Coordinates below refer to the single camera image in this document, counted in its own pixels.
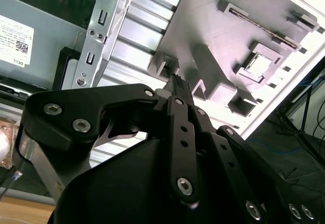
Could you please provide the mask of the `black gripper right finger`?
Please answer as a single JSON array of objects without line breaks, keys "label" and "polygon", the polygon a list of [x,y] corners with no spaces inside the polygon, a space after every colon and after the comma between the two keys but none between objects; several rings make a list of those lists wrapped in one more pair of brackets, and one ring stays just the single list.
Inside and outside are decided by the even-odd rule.
[{"label": "black gripper right finger", "polygon": [[215,129],[207,113],[193,102],[189,85],[179,79],[179,92],[190,108],[195,135],[216,169],[225,190],[210,199],[219,200],[218,223],[318,223],[318,214],[228,126]]}]

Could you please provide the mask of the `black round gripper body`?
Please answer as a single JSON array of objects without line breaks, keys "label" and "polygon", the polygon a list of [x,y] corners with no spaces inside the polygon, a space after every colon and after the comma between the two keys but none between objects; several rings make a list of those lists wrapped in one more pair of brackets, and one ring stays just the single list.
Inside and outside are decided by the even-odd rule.
[{"label": "black round gripper body", "polygon": [[245,214],[223,174],[194,154],[197,208],[177,197],[170,181],[170,149],[146,140],[74,179],[63,191],[50,223],[244,223]]}]

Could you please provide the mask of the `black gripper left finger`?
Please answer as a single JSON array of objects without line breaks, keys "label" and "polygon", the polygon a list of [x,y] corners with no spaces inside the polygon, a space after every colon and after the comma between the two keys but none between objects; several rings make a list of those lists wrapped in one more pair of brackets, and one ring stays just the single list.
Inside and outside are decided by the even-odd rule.
[{"label": "black gripper left finger", "polygon": [[167,143],[170,181],[197,205],[197,153],[189,105],[172,75],[162,93],[144,84],[39,92],[26,101],[16,148],[59,201],[78,176],[146,140]]}]

